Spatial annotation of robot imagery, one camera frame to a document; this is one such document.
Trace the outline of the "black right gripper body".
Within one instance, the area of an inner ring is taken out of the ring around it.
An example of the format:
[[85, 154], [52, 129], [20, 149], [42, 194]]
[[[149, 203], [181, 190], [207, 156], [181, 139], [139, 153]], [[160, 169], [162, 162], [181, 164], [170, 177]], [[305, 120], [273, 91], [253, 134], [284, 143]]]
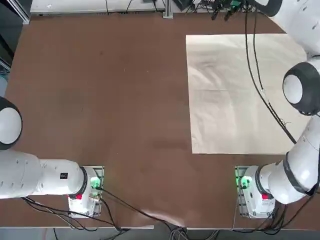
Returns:
[[226, 10], [227, 12], [237, 12], [244, 4], [243, 0], [214, 0], [212, 2], [212, 9], [214, 11]]

